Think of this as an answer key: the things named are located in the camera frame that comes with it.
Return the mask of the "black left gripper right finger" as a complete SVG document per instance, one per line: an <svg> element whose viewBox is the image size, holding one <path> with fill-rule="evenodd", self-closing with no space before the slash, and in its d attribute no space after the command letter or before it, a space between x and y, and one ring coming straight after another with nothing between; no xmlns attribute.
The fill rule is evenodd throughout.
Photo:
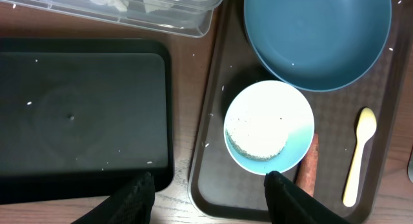
<svg viewBox="0 0 413 224"><path fill-rule="evenodd" d="M268 173L264 187L272 224L348 224L279 172Z"/></svg>

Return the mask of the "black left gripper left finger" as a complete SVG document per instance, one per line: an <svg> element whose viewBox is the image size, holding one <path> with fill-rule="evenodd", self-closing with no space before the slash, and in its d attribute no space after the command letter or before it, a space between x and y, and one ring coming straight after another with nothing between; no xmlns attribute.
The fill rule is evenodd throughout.
<svg viewBox="0 0 413 224"><path fill-rule="evenodd" d="M145 172L73 224L149 224L155 192L154 177Z"/></svg>

